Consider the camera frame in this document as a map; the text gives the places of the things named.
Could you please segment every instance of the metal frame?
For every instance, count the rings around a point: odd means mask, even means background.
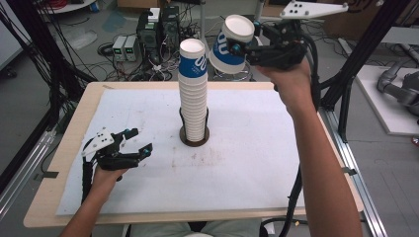
[[[374,205],[373,199],[368,192],[363,176],[361,175],[360,169],[358,168],[354,154],[352,153],[349,144],[342,139],[338,132],[339,120],[337,119],[334,112],[327,112],[322,108],[320,108],[319,112],[329,129],[329,134],[332,136],[332,139],[341,155],[345,166],[349,169],[354,169],[357,172],[356,175],[351,176],[351,179],[355,185],[355,188],[360,194],[361,200],[363,201],[364,210],[362,214],[366,219],[371,234],[375,237],[387,236],[381,219],[379,218],[377,209]]]

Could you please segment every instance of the white plastic part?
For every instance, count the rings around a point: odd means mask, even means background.
[[[347,12],[348,4],[307,3],[291,1],[281,13],[282,19],[313,19],[336,13]]]
[[[95,151],[111,145],[112,143],[114,143],[114,139],[112,138],[111,133],[104,127],[96,134],[95,138],[93,138],[93,140],[81,154],[82,156],[87,156]]]

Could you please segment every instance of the blue paper cup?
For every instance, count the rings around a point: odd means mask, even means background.
[[[228,52],[227,38],[250,43],[255,32],[253,23],[239,15],[228,16],[209,53],[209,61],[217,70],[236,74],[244,68],[244,56],[233,55]]]

